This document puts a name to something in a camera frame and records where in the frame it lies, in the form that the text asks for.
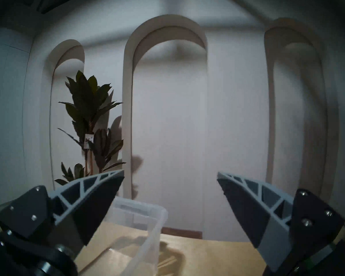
arched niche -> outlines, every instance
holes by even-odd
[[[39,118],[39,141],[40,141],[40,162],[42,181],[46,187],[54,188],[51,167],[51,147],[50,147],[50,104],[52,77],[60,58],[71,48],[81,44],[68,39],[59,43],[47,56],[41,77],[40,93],[40,118]]]
[[[327,52],[312,30],[300,22],[287,18],[274,21],[266,31],[265,49],[270,110],[266,181],[280,185],[282,189],[288,190],[288,193],[293,193],[297,187],[307,188],[324,201],[328,201],[337,162],[338,112],[335,107],[337,101],[332,78],[329,73],[326,74],[322,64]],[[283,89],[279,88],[281,84],[285,85]],[[288,91],[288,95],[281,94],[279,92],[281,90]],[[293,113],[299,111],[298,116],[293,115],[292,124],[286,122],[278,124],[281,116],[286,114],[281,112],[284,109],[290,111],[289,119],[292,118],[291,111]],[[279,134],[284,133],[286,127],[290,133],[291,127],[295,127],[297,121],[298,133],[303,131],[303,135],[299,138],[299,134],[296,134],[297,130],[293,131],[293,135],[295,139],[299,139],[298,143],[302,144],[302,148],[297,152],[288,147],[289,150],[284,152],[289,142]],[[282,157],[278,152],[278,148],[281,147]],[[298,161],[286,165],[286,160],[290,161],[292,158]]]
[[[61,128],[74,137],[77,134],[72,124],[72,118],[68,115],[65,105],[58,102],[73,103],[72,95],[65,86],[67,77],[75,79],[78,70],[84,72],[85,54],[81,45],[67,50],[59,59],[52,76],[51,100],[50,100],[50,152],[52,179],[62,179],[61,162],[65,167],[73,171],[74,165],[85,165],[82,150],[78,144],[66,134],[58,130]]]
[[[140,25],[129,37],[124,51],[122,89],[122,160],[125,179],[121,195],[132,197],[132,87],[133,71],[142,56],[153,46],[169,40],[188,40],[207,49],[203,29],[194,21],[178,15],[163,15]]]

plant stem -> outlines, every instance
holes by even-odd
[[[93,160],[92,160],[92,151],[90,152],[90,159],[91,159],[91,174],[93,175]]]
[[[88,174],[88,166],[87,166],[87,160],[88,160],[88,149],[84,150],[84,160],[85,160],[85,176]]]

white wall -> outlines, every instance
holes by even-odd
[[[206,51],[193,42],[160,43],[134,71],[136,200],[166,208],[166,227],[203,231],[206,91]]]
[[[263,91],[268,87],[266,62],[263,60],[264,29],[256,19],[229,0],[176,0],[174,3],[172,0],[72,0],[49,12],[46,15],[46,28],[36,37],[32,46],[25,87],[23,123],[31,125],[25,127],[25,156],[26,164],[34,167],[29,178],[42,179],[47,186],[51,186],[51,178],[46,173],[49,163],[46,152],[49,154],[50,147],[48,151],[37,149],[39,144],[42,146],[40,140],[47,131],[44,124],[46,117],[41,118],[41,114],[34,110],[45,104],[40,101],[50,92],[48,86],[39,89],[37,82],[42,81],[43,85],[51,83],[48,75],[41,76],[51,51],[62,41],[77,40],[85,50],[86,77],[95,75],[99,84],[111,82],[114,99],[120,101],[123,54],[129,35],[146,20],[166,13],[180,14],[195,20],[205,29],[208,38],[208,99],[211,101],[207,106],[211,111],[211,123],[206,124],[205,130],[205,140],[209,146],[209,154],[205,155],[209,158],[205,162],[212,162],[208,166],[209,171],[202,172],[203,186],[207,185],[206,188],[203,187],[204,237],[247,240],[230,211],[216,181],[216,174],[217,171],[224,170],[247,174],[248,177],[260,180],[265,178],[263,168],[266,168],[267,156],[268,94]],[[249,67],[252,63],[260,67],[260,74],[257,76],[251,75],[253,71]],[[256,103],[259,99],[256,107],[247,106],[253,100],[253,92]],[[110,112],[109,126],[120,114],[119,107]],[[32,123],[32,120],[38,120],[39,124]],[[242,134],[238,124],[244,127]],[[252,149],[248,151],[246,144],[250,144]]]
[[[203,237],[247,241],[215,180],[217,171],[265,179],[269,115],[264,33],[233,28],[206,35],[209,80]]]
[[[339,112],[339,150],[329,204],[345,217],[345,25],[322,0],[242,0],[267,21],[293,18],[324,44],[322,70],[330,109]]]
[[[331,205],[345,215],[345,32],[318,0],[288,0],[286,4],[279,0],[246,1],[266,13],[270,20],[290,17],[306,22],[324,39],[325,84],[326,88],[337,86],[340,103],[339,165]],[[253,16],[229,0],[72,0],[49,12],[46,27],[33,43],[25,83],[25,160],[26,166],[33,168],[28,178],[31,182],[43,180],[48,186],[51,184],[46,169],[49,162],[41,158],[50,152],[50,147],[42,148],[40,141],[48,132],[42,131],[46,128],[43,124],[46,117],[38,111],[47,106],[41,101],[49,96],[49,89],[38,84],[39,81],[51,84],[49,77],[42,76],[51,51],[62,41],[76,39],[85,49],[86,76],[94,74],[101,83],[114,81],[115,94],[121,93],[122,53],[129,35],[146,20],[166,13],[196,21],[205,29],[208,40],[204,236],[245,240],[216,182],[216,173],[222,170],[265,179],[268,85],[264,29]]]
[[[321,192],[326,155],[326,100],[317,51],[293,43],[275,54],[275,150],[272,184],[291,196]]]
[[[22,131],[24,83],[37,23],[37,16],[29,15],[29,8],[14,5],[0,20],[0,204],[31,188]]]

wooden baseboard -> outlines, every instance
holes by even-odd
[[[195,239],[202,239],[203,232],[202,231],[194,231],[194,230],[179,230],[179,229],[172,229],[170,227],[163,227],[161,233],[175,235],[175,236],[182,236],[187,238],[195,238]]]

arch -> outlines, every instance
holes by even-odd
[[[132,197],[132,88],[133,71],[142,56],[153,46],[169,40],[184,39],[195,42],[207,49],[207,38],[203,29],[194,21],[178,15],[154,17],[136,28],[129,37],[124,50],[122,86],[122,159],[126,164],[121,194]]]
[[[72,142],[58,128],[76,137],[77,134],[71,123],[72,118],[67,114],[65,107],[58,102],[72,102],[72,95],[64,86],[66,77],[75,79],[78,70],[84,72],[85,53],[81,45],[68,49],[59,59],[52,75],[50,99],[50,154],[52,180],[61,179],[60,162],[66,167],[77,163],[84,163],[83,152],[79,145]]]
[[[41,93],[39,108],[39,138],[40,138],[40,162],[42,180],[47,188],[54,188],[51,166],[51,147],[50,147],[50,100],[52,76],[58,65],[60,58],[71,48],[82,46],[75,39],[67,39],[59,43],[49,53],[45,60],[41,77]]]
[[[337,107],[337,97],[333,82],[332,71],[325,69],[322,63],[327,55],[323,43],[305,24],[290,18],[280,18],[275,20],[265,33],[265,51],[267,60],[267,73],[269,83],[269,148],[267,160],[266,182],[271,183],[274,169],[275,151],[275,88],[274,88],[274,65],[276,53],[281,53],[289,46],[296,46],[295,50],[301,53],[301,47],[308,50],[313,48],[318,55],[323,74],[324,92],[326,100],[326,153],[323,170],[322,183],[320,185],[319,196],[324,201],[329,201],[334,183],[334,175],[337,164],[338,135],[339,135],[339,113]]]

